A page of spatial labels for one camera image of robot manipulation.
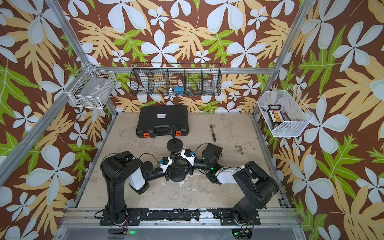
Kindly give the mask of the black stand pole with clip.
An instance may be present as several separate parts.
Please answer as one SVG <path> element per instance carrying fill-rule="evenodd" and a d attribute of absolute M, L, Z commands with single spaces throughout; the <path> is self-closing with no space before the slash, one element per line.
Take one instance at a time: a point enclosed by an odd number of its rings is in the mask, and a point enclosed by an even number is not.
<path fill-rule="evenodd" d="M 168 127 L 168 131 L 171 133 L 173 141 L 176 140 L 176 126 L 172 125 Z"/>

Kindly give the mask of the black round base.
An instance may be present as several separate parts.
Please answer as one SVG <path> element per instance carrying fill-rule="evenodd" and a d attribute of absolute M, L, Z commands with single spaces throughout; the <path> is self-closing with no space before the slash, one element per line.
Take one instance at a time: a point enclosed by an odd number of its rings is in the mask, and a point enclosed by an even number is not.
<path fill-rule="evenodd" d="M 183 142 L 180 139 L 172 139 L 167 142 L 167 149 L 171 153 L 180 152 L 183 146 Z"/>
<path fill-rule="evenodd" d="M 171 174 L 170 175 L 170 179 L 173 182 L 181 182 L 187 176 L 187 172 L 185 171 L 185 169 L 178 168 L 178 167 L 172 167 L 171 170 L 170 170 L 170 174 Z"/>

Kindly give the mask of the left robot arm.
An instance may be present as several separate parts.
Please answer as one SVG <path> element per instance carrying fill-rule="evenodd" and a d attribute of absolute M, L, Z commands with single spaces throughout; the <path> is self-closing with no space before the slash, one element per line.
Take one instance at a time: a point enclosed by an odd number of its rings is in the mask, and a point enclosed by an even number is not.
<path fill-rule="evenodd" d="M 108 192 L 108 201 L 103 210 L 100 225 L 121 228 L 124 225 L 138 226 L 143 212 L 140 209 L 127 207 L 126 181 L 129 181 L 130 187 L 140 195 L 149 188 L 149 181 L 162 177 L 169 180 L 179 170 L 171 162 L 165 170 L 162 167 L 154 168 L 151 162 L 142 162 L 129 151 L 105 158 L 101 162 L 100 169 Z"/>

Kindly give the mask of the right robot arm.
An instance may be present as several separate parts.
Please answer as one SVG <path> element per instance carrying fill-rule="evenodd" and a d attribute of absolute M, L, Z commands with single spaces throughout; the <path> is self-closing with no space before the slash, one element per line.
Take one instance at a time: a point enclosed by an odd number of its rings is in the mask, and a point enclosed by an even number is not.
<path fill-rule="evenodd" d="M 257 210 L 267 207 L 267 203 L 280 190 L 278 183 L 253 161 L 243 166 L 225 167 L 219 164 L 222 151 L 207 147 L 198 159 L 190 149 L 182 150 L 181 157 L 188 161 L 193 170 L 201 170 L 207 179 L 218 185 L 236 184 L 244 197 L 233 207 L 233 218 L 237 224 L 256 218 Z"/>

